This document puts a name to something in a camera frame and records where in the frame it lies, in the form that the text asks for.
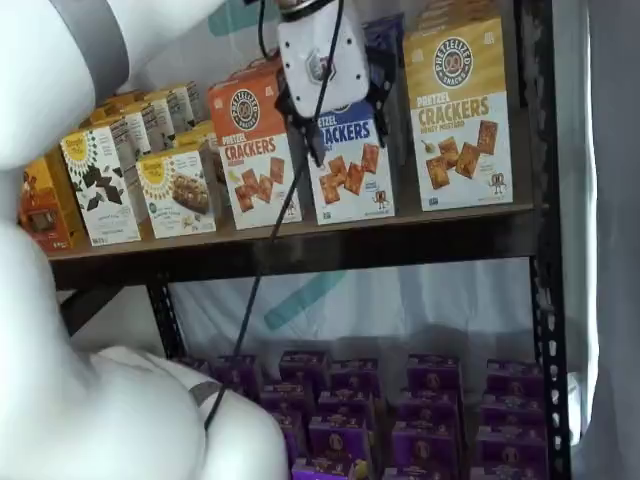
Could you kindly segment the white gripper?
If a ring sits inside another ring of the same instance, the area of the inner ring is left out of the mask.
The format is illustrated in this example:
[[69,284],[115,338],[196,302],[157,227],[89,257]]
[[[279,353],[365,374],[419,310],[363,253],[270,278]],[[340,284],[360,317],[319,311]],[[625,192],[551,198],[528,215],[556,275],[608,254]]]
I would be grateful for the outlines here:
[[278,42],[285,74],[276,74],[275,107],[313,163],[320,167],[324,161],[323,134],[318,121],[306,117],[315,114],[324,73],[329,80],[321,111],[366,97],[380,145],[386,146],[389,128],[384,107],[397,80],[396,55],[366,47],[351,1],[282,1],[280,9]]

